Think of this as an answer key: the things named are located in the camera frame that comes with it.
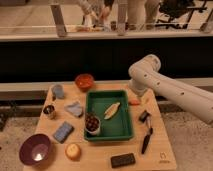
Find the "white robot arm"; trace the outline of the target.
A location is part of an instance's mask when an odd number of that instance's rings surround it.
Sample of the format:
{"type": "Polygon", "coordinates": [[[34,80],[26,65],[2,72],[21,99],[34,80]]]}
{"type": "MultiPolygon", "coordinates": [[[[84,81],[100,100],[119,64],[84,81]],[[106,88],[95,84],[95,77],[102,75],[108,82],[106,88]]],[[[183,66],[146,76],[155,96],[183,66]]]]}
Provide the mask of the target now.
{"type": "Polygon", "coordinates": [[[130,89],[142,96],[150,88],[213,126],[213,93],[164,76],[159,73],[160,67],[161,61],[154,54],[132,64],[128,70],[130,89]]]}

